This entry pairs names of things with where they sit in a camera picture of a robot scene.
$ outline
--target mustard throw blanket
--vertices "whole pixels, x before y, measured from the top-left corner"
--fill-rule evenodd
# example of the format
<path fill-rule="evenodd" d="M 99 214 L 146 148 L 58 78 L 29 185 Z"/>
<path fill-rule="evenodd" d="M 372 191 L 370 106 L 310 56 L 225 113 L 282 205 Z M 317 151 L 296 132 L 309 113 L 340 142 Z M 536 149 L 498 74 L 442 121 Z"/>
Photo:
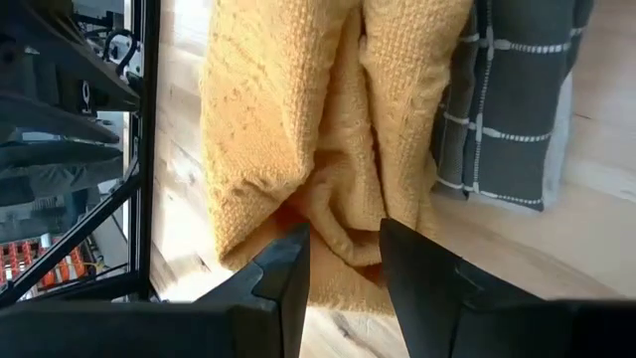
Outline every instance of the mustard throw blanket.
<path fill-rule="evenodd" d="M 311 303 L 391 312 L 380 220 L 435 235 L 433 117 L 471 0 L 218 0 L 201 83 L 209 214 L 240 269 L 309 221 Z"/>

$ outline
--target yellow blanket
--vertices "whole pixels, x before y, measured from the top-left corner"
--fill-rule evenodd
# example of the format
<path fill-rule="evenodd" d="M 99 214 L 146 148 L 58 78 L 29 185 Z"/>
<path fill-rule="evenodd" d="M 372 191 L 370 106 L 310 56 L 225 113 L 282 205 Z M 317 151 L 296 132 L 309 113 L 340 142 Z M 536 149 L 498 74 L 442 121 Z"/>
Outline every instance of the yellow blanket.
<path fill-rule="evenodd" d="M 426 153 L 471 2 L 217 0 L 201 97 L 223 265 L 309 221 L 310 302 L 392 311 L 380 220 L 435 235 Z"/>

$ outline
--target dark object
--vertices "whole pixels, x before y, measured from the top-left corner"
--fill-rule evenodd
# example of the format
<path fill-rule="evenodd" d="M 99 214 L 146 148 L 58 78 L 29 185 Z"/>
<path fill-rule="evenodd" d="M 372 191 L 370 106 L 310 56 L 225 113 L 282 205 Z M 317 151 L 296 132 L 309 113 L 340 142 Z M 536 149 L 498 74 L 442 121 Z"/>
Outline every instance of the dark object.
<path fill-rule="evenodd" d="M 7 185 L 10 185 L 3 188 L 11 188 L 11 190 L 0 191 L 0 197 L 2 198 L 0 202 L 6 199 L 10 200 L 12 195 L 15 195 L 16 199 L 23 201 L 25 198 L 23 195 L 28 195 L 28 193 L 25 192 L 27 190 L 31 191 L 30 186 L 19 186 L 21 184 L 28 185 L 28 178 L 18 177 L 14 179 L 20 180 L 12 182 L 11 179 L 0 179 L 0 185 L 3 185 L 5 182 L 8 183 Z M 71 225 L 69 225 L 66 220 L 66 209 L 64 207 L 58 207 L 54 200 L 34 198 L 33 207 L 32 210 L 29 211 L 28 218 L 10 216 L 10 218 L 7 219 L 8 220 L 5 220 L 3 223 L 0 223 L 0 244 L 29 240 L 40 237 L 44 233 L 49 233 L 53 237 L 56 237 L 71 228 Z M 37 253 L 38 249 L 39 246 L 34 246 L 33 252 Z"/>
<path fill-rule="evenodd" d="M 114 27 L 114 16 L 112 11 L 106 11 L 106 16 L 102 18 L 90 17 L 82 14 L 73 14 L 73 20 L 78 23 L 101 26 L 107 29 Z"/>
<path fill-rule="evenodd" d="M 19 303 L 0 312 L 0 343 L 8 358 L 297 357 L 308 293 L 302 225 L 195 303 Z"/>
<path fill-rule="evenodd" d="M 34 47 L 67 72 L 110 95 L 124 102 L 139 102 L 139 95 L 94 54 L 70 18 L 38 12 L 25 0 L 1 4 L 0 32 Z"/>
<path fill-rule="evenodd" d="M 0 144 L 0 181 L 16 186 L 0 191 L 0 207 L 94 187 L 120 178 L 122 168 L 121 151 L 101 145 L 59 140 Z"/>
<path fill-rule="evenodd" d="M 135 90 L 143 88 L 143 79 L 133 72 L 127 72 L 126 79 L 128 80 L 128 85 L 131 88 Z"/>
<path fill-rule="evenodd" d="M 126 53 L 126 55 L 123 57 L 123 59 L 121 59 L 121 62 L 119 63 L 119 65 L 117 65 L 117 68 L 115 69 L 115 73 L 118 76 L 121 76 L 121 74 L 123 74 L 123 69 L 128 65 L 128 63 L 130 62 L 130 59 L 132 59 L 132 56 L 135 54 L 135 51 L 137 51 L 137 39 L 135 39 L 135 37 L 132 36 L 132 33 L 126 29 L 117 29 L 112 31 L 106 37 L 106 40 L 103 45 L 103 55 L 102 55 L 103 60 L 108 61 L 110 59 L 110 55 L 109 55 L 110 43 L 112 42 L 112 39 L 114 39 L 115 36 L 118 36 L 118 35 L 127 36 L 130 39 L 130 42 L 132 44 L 130 45 L 130 48 L 128 49 L 128 52 Z"/>
<path fill-rule="evenodd" d="M 69 220 L 69 226 L 73 226 L 78 222 L 78 219 L 82 214 L 86 212 L 86 204 L 88 202 L 88 189 L 76 190 L 73 193 L 64 195 L 64 202 L 68 203 L 66 206 L 67 219 Z"/>
<path fill-rule="evenodd" d="M 16 127 L 51 134 L 73 136 L 102 143 L 118 143 L 119 137 L 86 117 L 73 114 L 28 97 L 0 91 L 0 121 Z"/>
<path fill-rule="evenodd" d="M 633 302 L 544 301 L 395 220 L 383 220 L 380 235 L 411 357 L 636 355 Z"/>
<path fill-rule="evenodd" d="M 131 99 L 130 103 L 138 105 L 137 94 L 126 87 L 122 89 L 120 85 L 125 84 L 119 79 L 114 79 L 115 75 L 108 75 L 103 71 L 103 62 L 90 49 L 87 53 L 86 45 L 75 40 L 64 41 L 59 31 L 64 27 L 51 30 L 50 26 L 43 24 L 44 20 L 34 15 L 33 10 L 25 8 L 24 1 L 0 2 L 0 25 L 13 26 L 13 30 L 28 33 L 24 39 L 11 32 L 12 38 L 16 38 L 24 43 L 30 40 L 38 44 L 46 45 L 43 49 L 38 49 L 42 56 L 56 61 L 59 54 L 51 53 L 50 47 L 53 44 L 60 46 L 69 45 L 67 49 L 75 52 L 80 58 L 85 54 L 90 54 L 96 59 L 79 60 L 85 66 L 77 68 L 77 75 L 86 75 L 89 80 L 99 82 L 100 79 L 109 83 L 102 86 L 102 89 L 109 94 L 118 92 L 116 96 Z M 36 282 L 38 282 L 49 270 L 51 270 L 61 258 L 67 256 L 72 249 L 86 239 L 106 218 L 108 218 L 122 203 L 128 200 L 130 204 L 128 251 L 129 262 L 127 273 L 100 279 L 98 281 L 80 282 L 67 287 L 61 287 L 55 292 L 51 292 L 37 297 L 38 299 L 114 299 L 126 294 L 134 294 L 140 300 L 148 300 L 151 293 L 150 286 L 150 228 L 152 213 L 152 186 L 153 186 L 153 148 L 155 133 L 155 97 L 157 86 L 157 60 L 159 48 L 159 19 L 160 3 L 158 1 L 133 0 L 133 36 L 140 39 L 144 44 L 144 74 L 140 81 L 141 94 L 143 100 L 137 110 L 131 113 L 128 142 L 131 144 L 131 164 L 130 171 L 125 176 L 121 185 L 100 205 L 95 207 L 88 215 L 75 224 L 71 230 L 55 243 L 41 257 L 39 257 L 26 271 L 22 272 L 17 279 L 0 286 L 0 308 L 14 304 L 22 295 L 27 292 Z M 10 19 L 8 10 L 18 10 L 21 14 L 31 17 L 29 21 L 34 21 L 40 25 L 36 28 L 29 28 L 26 24 Z M 74 66 L 69 66 L 68 70 L 73 72 Z"/>
<path fill-rule="evenodd" d="M 566 140 L 556 130 L 559 93 L 593 0 L 473 2 L 433 127 L 436 190 L 542 211 L 544 178 L 559 172 L 559 160 L 546 165 L 548 148 Z"/>

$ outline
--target orange object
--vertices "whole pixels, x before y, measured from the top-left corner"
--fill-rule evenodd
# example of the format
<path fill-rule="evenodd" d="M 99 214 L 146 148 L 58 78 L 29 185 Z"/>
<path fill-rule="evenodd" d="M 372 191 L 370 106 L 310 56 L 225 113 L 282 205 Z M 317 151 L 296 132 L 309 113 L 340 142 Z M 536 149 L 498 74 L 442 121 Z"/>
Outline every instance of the orange object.
<path fill-rule="evenodd" d="M 44 254 L 44 251 L 45 251 L 44 248 L 40 248 L 40 256 Z M 55 282 L 56 282 L 56 276 L 53 274 L 52 271 L 48 271 L 47 274 L 45 274 L 44 277 L 42 277 L 42 286 L 44 288 L 53 285 Z"/>
<path fill-rule="evenodd" d="M 62 282 L 66 282 L 71 279 L 71 271 L 69 270 L 69 264 L 67 261 L 62 259 L 58 264 L 58 269 L 60 270 L 60 276 L 62 277 Z"/>
<path fill-rule="evenodd" d="M 20 262 L 18 262 L 18 247 L 15 243 L 9 244 L 9 262 L 11 265 L 11 279 L 15 280 L 20 274 Z"/>
<path fill-rule="evenodd" d="M 24 256 L 24 266 L 27 268 L 33 263 L 31 244 L 29 242 L 22 243 L 22 255 Z"/>
<path fill-rule="evenodd" d="M 78 277 L 84 276 L 86 274 L 86 266 L 81 259 L 80 249 L 74 248 L 71 251 L 71 261 L 73 262 L 73 267 L 76 269 L 76 275 Z"/>
<path fill-rule="evenodd" d="M 6 273 L 4 272 L 4 247 L 0 246 L 0 284 L 7 281 Z"/>

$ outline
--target white stripe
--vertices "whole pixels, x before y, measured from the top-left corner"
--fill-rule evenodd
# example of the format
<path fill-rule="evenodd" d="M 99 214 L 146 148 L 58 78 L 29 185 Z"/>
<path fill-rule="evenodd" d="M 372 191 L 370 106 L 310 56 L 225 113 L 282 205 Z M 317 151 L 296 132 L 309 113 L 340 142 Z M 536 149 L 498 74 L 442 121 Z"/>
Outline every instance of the white stripe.
<path fill-rule="evenodd" d="M 490 78 L 490 72 L 493 67 L 493 59 L 495 57 L 495 32 L 493 30 L 493 1 L 487 0 L 486 2 L 486 46 L 488 52 L 486 56 L 486 69 L 484 70 L 484 84 L 481 87 L 481 93 L 479 95 L 479 106 L 476 120 L 476 143 L 475 143 L 475 161 L 473 162 L 473 189 L 476 193 L 479 193 L 479 160 L 481 156 L 481 134 L 482 127 L 484 125 L 484 105 L 486 103 L 486 92 L 488 91 L 488 80 Z"/>
<path fill-rule="evenodd" d="M 580 28 L 573 28 L 573 29 L 569 30 L 569 35 L 571 37 L 578 36 L 578 35 L 582 34 L 584 30 L 585 30 L 584 26 L 580 27 Z"/>
<path fill-rule="evenodd" d="M 552 136 L 552 132 L 540 135 L 520 135 L 501 132 L 495 128 L 483 126 L 483 115 L 477 114 L 477 123 L 469 121 L 468 118 L 458 118 L 448 113 L 444 113 L 444 118 L 449 119 L 457 124 L 467 125 L 469 130 L 477 130 L 475 140 L 481 142 L 482 136 L 486 135 L 491 138 L 500 138 L 518 142 L 538 142 L 548 140 Z"/>
<path fill-rule="evenodd" d="M 490 192 L 485 192 L 482 191 L 481 193 L 479 193 L 483 196 L 487 196 L 489 198 L 493 198 L 493 199 L 501 199 L 501 200 L 507 200 L 507 201 L 511 201 L 511 202 L 515 202 L 515 203 L 522 203 L 522 204 L 541 204 L 544 202 L 544 199 L 522 199 L 522 198 L 516 198 L 516 197 L 511 197 L 508 195 L 500 195 L 500 194 L 495 194 L 495 193 L 490 193 Z"/>
<path fill-rule="evenodd" d="M 445 180 L 445 179 L 443 179 L 443 178 L 441 178 L 439 176 L 437 177 L 437 181 L 440 184 L 443 184 L 443 185 L 445 185 L 445 186 L 447 186 L 449 188 L 452 188 L 452 189 L 457 189 L 457 190 L 462 189 L 462 190 L 469 191 L 469 192 L 474 191 L 473 187 L 471 187 L 471 186 L 464 185 L 464 184 L 451 183 L 448 180 Z"/>
<path fill-rule="evenodd" d="M 455 183 L 451 183 L 445 179 L 443 179 L 442 177 L 437 177 L 437 181 L 444 184 L 445 186 L 449 187 L 449 188 L 453 188 L 453 189 L 462 189 L 464 187 L 463 184 L 455 184 Z"/>
<path fill-rule="evenodd" d="M 446 118 L 446 119 L 448 119 L 450 121 L 453 121 L 453 122 L 455 122 L 457 124 L 461 124 L 461 125 L 466 125 L 466 124 L 468 124 L 468 121 L 469 121 L 468 118 L 456 117 L 456 116 L 450 114 L 449 112 L 445 112 L 444 113 L 444 118 Z"/>
<path fill-rule="evenodd" d="M 479 41 L 479 34 L 472 34 L 469 36 L 460 37 L 459 41 L 463 43 L 473 43 Z"/>
<path fill-rule="evenodd" d="M 569 50 L 570 43 L 555 45 L 526 45 L 517 44 L 504 39 L 495 40 L 495 49 L 501 51 L 519 51 L 529 54 L 555 54 Z"/>
<path fill-rule="evenodd" d="M 30 48 L 30 47 L 26 47 L 24 49 L 24 53 L 25 54 L 30 54 L 30 55 L 40 55 L 40 53 L 38 52 L 38 50 L 34 49 L 34 48 Z"/>

